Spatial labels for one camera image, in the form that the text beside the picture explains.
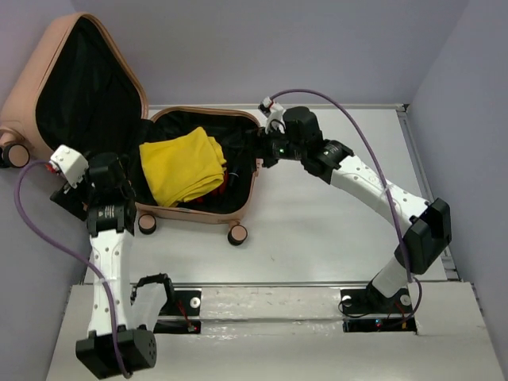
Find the red headphones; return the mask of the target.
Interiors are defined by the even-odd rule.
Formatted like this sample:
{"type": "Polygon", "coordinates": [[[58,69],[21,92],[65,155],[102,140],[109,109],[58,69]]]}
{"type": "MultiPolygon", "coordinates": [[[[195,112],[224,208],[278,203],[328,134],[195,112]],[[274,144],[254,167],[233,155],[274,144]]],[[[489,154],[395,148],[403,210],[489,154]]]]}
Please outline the red headphones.
{"type": "Polygon", "coordinates": [[[226,190],[235,181],[236,177],[237,177],[237,175],[235,173],[226,171],[223,174],[222,183],[218,187],[211,190],[207,194],[204,194],[203,196],[196,198],[194,201],[197,203],[200,203],[200,204],[204,204],[206,202],[212,202],[212,201],[218,200],[219,198],[221,198],[224,195],[226,190]]]}

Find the pink hard-shell suitcase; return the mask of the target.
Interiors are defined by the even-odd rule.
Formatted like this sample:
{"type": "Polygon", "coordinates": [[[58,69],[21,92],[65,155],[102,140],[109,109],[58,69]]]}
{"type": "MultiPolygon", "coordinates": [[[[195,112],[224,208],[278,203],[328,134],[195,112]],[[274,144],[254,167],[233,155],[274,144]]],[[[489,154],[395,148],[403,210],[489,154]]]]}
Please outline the pink hard-shell suitcase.
{"type": "Polygon", "coordinates": [[[260,161],[247,141],[259,128],[239,110],[175,106],[148,112],[143,87],[104,25],[88,13],[55,19],[46,28],[1,112],[1,165],[24,167],[32,158],[46,160],[62,144],[92,157],[114,152],[136,193],[143,233],[158,218],[226,224],[230,244],[248,235],[244,217],[260,161]],[[158,206],[148,188],[139,146],[170,140],[203,127],[220,144],[227,160],[244,151],[240,178],[218,200],[158,206]]]}

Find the yellow cloth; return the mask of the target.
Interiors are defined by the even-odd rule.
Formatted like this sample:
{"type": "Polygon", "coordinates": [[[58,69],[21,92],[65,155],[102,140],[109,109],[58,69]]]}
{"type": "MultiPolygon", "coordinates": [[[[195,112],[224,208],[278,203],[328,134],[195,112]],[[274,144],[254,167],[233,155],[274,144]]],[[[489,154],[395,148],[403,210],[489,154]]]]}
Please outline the yellow cloth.
{"type": "Polygon", "coordinates": [[[173,207],[222,183],[227,160],[214,137],[199,126],[172,140],[143,143],[140,163],[156,204],[173,207]]]}

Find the black cylindrical bottle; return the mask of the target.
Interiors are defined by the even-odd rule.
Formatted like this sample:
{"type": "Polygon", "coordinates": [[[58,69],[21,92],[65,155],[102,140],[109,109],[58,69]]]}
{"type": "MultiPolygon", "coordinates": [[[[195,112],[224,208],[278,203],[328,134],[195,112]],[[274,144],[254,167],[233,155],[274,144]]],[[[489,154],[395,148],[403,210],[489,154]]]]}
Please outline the black cylindrical bottle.
{"type": "Polygon", "coordinates": [[[240,151],[229,164],[227,187],[233,187],[234,183],[240,178],[243,159],[244,151],[240,151]]]}

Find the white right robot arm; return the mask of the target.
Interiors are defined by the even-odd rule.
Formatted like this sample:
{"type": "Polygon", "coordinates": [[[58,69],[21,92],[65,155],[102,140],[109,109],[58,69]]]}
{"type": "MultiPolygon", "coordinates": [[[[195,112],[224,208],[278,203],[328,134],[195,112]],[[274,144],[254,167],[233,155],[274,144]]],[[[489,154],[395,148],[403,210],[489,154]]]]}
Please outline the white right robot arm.
{"type": "Polygon", "coordinates": [[[350,194],[393,225],[398,236],[393,257],[349,305],[362,314],[385,310],[410,277],[425,274],[450,244],[449,204],[403,190],[345,144],[325,139],[317,116],[305,106],[286,109],[268,98],[259,110],[266,124],[254,133],[252,148],[264,167],[298,161],[307,173],[350,194]]]}

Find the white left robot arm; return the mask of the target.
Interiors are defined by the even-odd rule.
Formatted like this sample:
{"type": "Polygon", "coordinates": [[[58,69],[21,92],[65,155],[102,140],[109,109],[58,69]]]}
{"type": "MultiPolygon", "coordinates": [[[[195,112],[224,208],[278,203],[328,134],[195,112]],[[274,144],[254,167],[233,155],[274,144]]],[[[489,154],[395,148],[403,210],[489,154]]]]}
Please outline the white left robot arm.
{"type": "Polygon", "coordinates": [[[174,287],[162,273],[131,284],[129,259],[137,208],[134,189],[116,154],[101,153],[88,160],[60,145],[50,164],[87,199],[93,308],[87,338],[76,342],[75,354],[97,379],[119,375],[128,379],[155,366],[154,328],[159,313],[175,306],[174,287]]]}

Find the aluminium table rail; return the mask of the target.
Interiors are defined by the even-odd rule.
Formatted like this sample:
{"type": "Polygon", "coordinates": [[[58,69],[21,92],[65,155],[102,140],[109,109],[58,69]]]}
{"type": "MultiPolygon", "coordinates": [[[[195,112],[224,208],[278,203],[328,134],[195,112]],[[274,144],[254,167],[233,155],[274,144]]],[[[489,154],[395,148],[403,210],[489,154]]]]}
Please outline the aluminium table rail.
{"type": "MultiPolygon", "coordinates": [[[[462,283],[462,279],[428,280],[420,279],[424,283],[462,283]]],[[[178,283],[173,282],[176,288],[203,288],[203,287],[365,287],[368,282],[246,282],[246,283],[178,283]]]]}

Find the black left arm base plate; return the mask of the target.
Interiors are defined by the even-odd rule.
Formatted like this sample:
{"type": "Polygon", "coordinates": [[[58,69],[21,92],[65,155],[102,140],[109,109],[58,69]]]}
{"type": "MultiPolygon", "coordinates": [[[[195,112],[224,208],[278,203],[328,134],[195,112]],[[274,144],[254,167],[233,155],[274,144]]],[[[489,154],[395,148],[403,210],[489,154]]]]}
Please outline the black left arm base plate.
{"type": "Polygon", "coordinates": [[[202,290],[200,288],[176,288],[175,301],[166,302],[161,309],[154,334],[200,334],[201,304],[202,290]]]}

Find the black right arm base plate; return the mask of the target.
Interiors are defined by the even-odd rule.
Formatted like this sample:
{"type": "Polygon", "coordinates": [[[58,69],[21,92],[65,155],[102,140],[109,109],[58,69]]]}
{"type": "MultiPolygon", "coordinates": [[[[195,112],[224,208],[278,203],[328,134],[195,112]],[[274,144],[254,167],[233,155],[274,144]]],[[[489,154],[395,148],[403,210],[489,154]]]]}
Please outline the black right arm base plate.
{"type": "Polygon", "coordinates": [[[366,298],[364,288],[341,291],[338,310],[344,317],[345,333],[416,333],[413,304],[409,291],[402,288],[387,302],[373,304],[366,298]]]}

